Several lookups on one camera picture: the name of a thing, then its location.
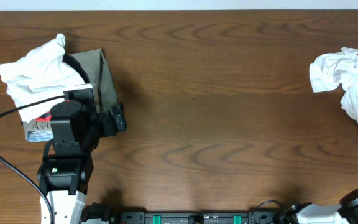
wooden table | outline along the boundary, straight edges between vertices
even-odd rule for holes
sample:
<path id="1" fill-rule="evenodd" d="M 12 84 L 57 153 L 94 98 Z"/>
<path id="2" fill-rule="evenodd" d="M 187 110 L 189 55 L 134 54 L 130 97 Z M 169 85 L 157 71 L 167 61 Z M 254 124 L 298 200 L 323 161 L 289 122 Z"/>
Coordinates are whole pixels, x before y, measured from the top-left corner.
<path id="1" fill-rule="evenodd" d="M 308 73 L 358 49 L 358 11 L 0 12 L 0 64 L 57 33 L 68 53 L 104 50 L 126 108 L 127 132 L 93 153 L 88 204 L 329 205 L 358 187 L 358 124 Z M 13 107 L 0 80 L 0 113 Z M 33 179 L 42 149 L 17 113 L 0 120 L 0 153 Z M 39 195 L 1 163 L 0 223 L 40 223 Z"/>

black wire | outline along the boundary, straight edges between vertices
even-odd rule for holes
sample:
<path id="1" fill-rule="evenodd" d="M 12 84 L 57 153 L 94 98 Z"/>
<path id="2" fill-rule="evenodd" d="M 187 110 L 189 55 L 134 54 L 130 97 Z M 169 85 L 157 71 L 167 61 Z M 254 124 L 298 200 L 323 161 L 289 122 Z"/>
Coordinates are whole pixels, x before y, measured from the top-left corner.
<path id="1" fill-rule="evenodd" d="M 30 106 L 34 106 L 34 105 L 38 105 L 40 103 L 45 103 L 45 102 L 48 102 L 48 101 L 51 101 L 51 100 L 56 100 L 56 99 L 59 99 L 59 98 L 64 98 L 65 96 L 55 96 L 55 97 L 51 97 L 49 99 L 46 99 L 46 100 L 41 100 L 41 101 L 38 101 L 38 102 L 35 102 L 35 103 L 30 103 L 28 105 L 24 105 L 24 106 L 20 106 L 18 108 L 14 108 L 14 109 L 11 109 L 9 111 L 6 111 L 6 112 L 3 112 L 0 114 L 0 118 L 2 118 L 3 116 L 5 115 L 8 115 L 10 113 L 13 113 L 15 111 L 18 111 L 18 110 L 21 110 L 21 109 L 24 109 L 24 108 L 28 108 Z M 9 168 L 11 168 L 14 172 L 16 172 L 17 174 L 19 174 L 21 177 L 23 177 L 26 181 L 28 181 L 28 183 L 33 186 L 33 188 L 38 191 L 38 193 L 41 195 L 41 197 L 45 200 L 45 203 L 47 204 L 47 207 L 48 207 L 48 210 L 49 210 L 49 215 L 50 215 L 50 223 L 51 224 L 54 224 L 55 223 L 55 216 L 53 215 L 53 211 L 52 211 L 52 206 L 49 202 L 49 200 L 46 198 L 46 196 L 41 192 L 41 189 L 37 186 L 36 183 L 34 183 L 30 177 L 26 176 L 23 172 L 21 172 L 18 168 L 16 168 L 14 165 L 12 165 L 11 163 L 9 163 L 7 160 L 5 160 L 2 156 L 0 156 L 0 161 L 7 165 Z"/>
<path id="2" fill-rule="evenodd" d="M 284 208 L 283 204 L 281 204 L 278 200 L 267 200 L 267 201 L 264 201 L 264 202 L 260 203 L 258 206 L 256 206 L 254 209 L 251 210 L 251 212 L 252 212 L 251 219 L 254 220 L 255 224 L 259 224 L 259 223 L 256 222 L 256 219 L 255 219 L 255 216 L 254 216 L 254 210 L 256 208 L 260 208 L 261 206 L 266 205 L 268 203 L 276 203 L 278 206 L 280 206 L 281 210 Z"/>

white cloth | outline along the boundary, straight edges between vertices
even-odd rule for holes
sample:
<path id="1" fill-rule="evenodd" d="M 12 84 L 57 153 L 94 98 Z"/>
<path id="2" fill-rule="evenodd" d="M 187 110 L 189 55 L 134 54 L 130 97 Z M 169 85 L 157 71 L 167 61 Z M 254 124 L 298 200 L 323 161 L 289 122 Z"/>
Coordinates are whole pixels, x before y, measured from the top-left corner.
<path id="1" fill-rule="evenodd" d="M 63 62 L 66 39 L 58 34 L 55 39 L 31 50 L 14 63 L 0 65 L 1 80 L 7 84 L 9 94 L 17 107 L 63 95 L 84 84 L 80 74 Z M 29 122 L 45 114 L 64 99 L 52 100 L 19 110 L 23 121 Z"/>
<path id="2" fill-rule="evenodd" d="M 331 91 L 342 83 L 342 109 L 358 122 L 358 50 L 343 47 L 341 53 L 323 54 L 310 65 L 313 91 Z"/>

white background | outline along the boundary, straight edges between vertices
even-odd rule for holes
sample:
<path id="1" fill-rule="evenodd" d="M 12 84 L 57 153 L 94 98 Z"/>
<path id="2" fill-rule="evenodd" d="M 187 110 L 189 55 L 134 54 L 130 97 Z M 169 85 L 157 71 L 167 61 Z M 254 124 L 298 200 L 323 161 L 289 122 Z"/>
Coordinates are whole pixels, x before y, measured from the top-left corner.
<path id="1" fill-rule="evenodd" d="M 358 0 L 0 0 L 0 11 L 358 9 Z"/>

black mount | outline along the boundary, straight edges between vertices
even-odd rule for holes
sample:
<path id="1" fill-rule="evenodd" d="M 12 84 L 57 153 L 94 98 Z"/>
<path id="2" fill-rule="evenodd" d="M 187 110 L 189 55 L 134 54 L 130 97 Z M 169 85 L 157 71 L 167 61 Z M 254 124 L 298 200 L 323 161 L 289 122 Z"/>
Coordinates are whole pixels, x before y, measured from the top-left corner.
<path id="1" fill-rule="evenodd" d="M 97 113 L 91 88 L 64 94 L 65 101 L 50 110 L 54 138 L 45 145 L 37 178 L 44 195 L 53 190 L 86 195 L 93 171 L 93 149 L 100 137 L 115 136 L 118 131 L 125 131 L 127 124 L 122 105 Z M 49 155 L 51 145 L 55 154 Z"/>

